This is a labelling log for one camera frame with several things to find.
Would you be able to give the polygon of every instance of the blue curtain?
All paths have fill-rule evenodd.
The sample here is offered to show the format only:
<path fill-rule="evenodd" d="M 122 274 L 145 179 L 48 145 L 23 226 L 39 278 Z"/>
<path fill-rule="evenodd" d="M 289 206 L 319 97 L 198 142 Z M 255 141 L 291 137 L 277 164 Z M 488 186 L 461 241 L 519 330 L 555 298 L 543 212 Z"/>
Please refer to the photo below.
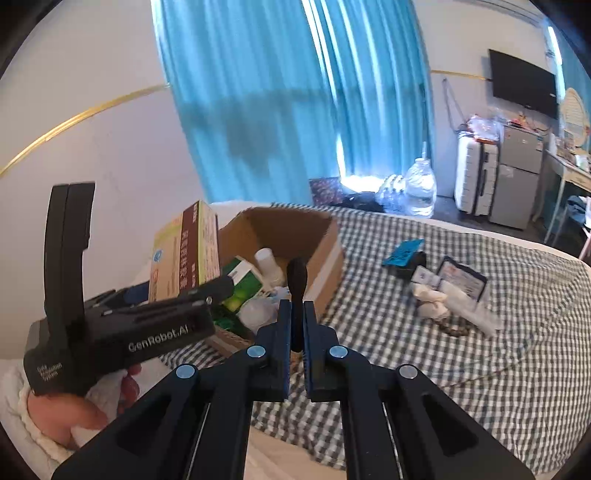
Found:
<path fill-rule="evenodd" d="M 591 78 L 580 62 L 573 48 L 566 41 L 558 28 L 553 27 L 558 40 L 560 55 L 562 56 L 562 72 L 564 76 L 564 87 L 568 90 L 574 88 L 585 105 L 587 114 L 591 112 Z M 583 145 L 583 148 L 589 148 L 589 140 Z"/>
<path fill-rule="evenodd" d="M 308 180 L 403 173 L 433 113 L 412 0 L 152 0 L 210 202 L 310 203 Z"/>

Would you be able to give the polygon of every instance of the gray mini fridge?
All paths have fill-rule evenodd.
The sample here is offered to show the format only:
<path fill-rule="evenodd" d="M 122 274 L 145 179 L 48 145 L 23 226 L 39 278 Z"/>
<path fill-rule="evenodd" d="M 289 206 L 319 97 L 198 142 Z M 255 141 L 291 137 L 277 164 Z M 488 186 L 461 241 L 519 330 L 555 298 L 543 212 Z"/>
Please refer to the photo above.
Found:
<path fill-rule="evenodd" d="M 538 134 L 503 126 L 491 222 L 521 230 L 527 227 L 538 189 L 543 149 L 544 141 Z"/>

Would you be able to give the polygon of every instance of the television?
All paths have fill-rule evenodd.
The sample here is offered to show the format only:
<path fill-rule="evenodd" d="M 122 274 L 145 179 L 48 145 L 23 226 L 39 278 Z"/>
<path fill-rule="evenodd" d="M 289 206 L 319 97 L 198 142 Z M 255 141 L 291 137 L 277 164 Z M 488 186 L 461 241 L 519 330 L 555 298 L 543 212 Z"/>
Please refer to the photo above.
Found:
<path fill-rule="evenodd" d="M 555 76 L 506 53 L 489 50 L 492 94 L 529 110 L 558 118 Z"/>

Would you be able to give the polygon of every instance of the black cable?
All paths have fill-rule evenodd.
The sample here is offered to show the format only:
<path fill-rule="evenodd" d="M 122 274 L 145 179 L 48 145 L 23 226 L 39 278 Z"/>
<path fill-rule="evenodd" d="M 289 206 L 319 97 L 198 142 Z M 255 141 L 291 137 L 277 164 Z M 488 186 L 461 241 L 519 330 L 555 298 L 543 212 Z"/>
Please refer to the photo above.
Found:
<path fill-rule="evenodd" d="M 444 79 L 441 81 L 441 85 L 443 86 L 443 97 L 445 99 L 445 105 L 446 105 L 446 108 L 447 108 L 447 120 L 449 121 L 449 126 L 450 126 L 450 128 L 452 129 L 452 131 L 455 134 L 458 134 L 459 132 L 461 132 L 465 128 L 467 128 L 467 125 L 466 125 L 466 117 L 464 116 L 464 114 L 462 112 L 462 109 L 460 108 L 460 105 L 458 104 L 458 102 L 456 100 L 456 96 L 453 93 L 452 86 L 450 85 L 449 80 L 447 79 L 447 77 L 444 77 Z M 460 116 L 462 117 L 462 123 L 460 124 L 460 128 L 459 129 L 456 129 L 453 126 L 452 112 L 451 112 L 450 107 L 449 107 L 449 97 L 448 97 L 448 94 L 451 94 L 452 99 L 453 99 L 453 102 L 456 105 L 456 109 L 457 109 L 458 113 L 460 114 Z"/>

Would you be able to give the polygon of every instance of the checkered bedsheet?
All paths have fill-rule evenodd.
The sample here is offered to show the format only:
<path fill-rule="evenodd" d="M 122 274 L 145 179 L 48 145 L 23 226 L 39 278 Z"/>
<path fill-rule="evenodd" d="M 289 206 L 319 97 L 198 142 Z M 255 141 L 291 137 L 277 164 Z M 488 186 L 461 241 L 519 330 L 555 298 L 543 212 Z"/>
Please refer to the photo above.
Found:
<path fill-rule="evenodd" d="M 535 474 L 562 466 L 591 421 L 591 282 L 584 266 L 474 233 L 409 218 L 327 207 L 345 250 L 342 282 L 322 322 L 372 363 L 419 367 Z M 428 268 L 444 255 L 489 278 L 491 309 L 505 329 L 453 338 L 420 320 L 407 285 L 382 260 L 424 238 Z M 171 368 L 222 360 L 202 342 L 162 357 Z M 256 403 L 252 425 L 345 467 L 338 404 L 306 399 L 303 366 L 283 404 Z"/>

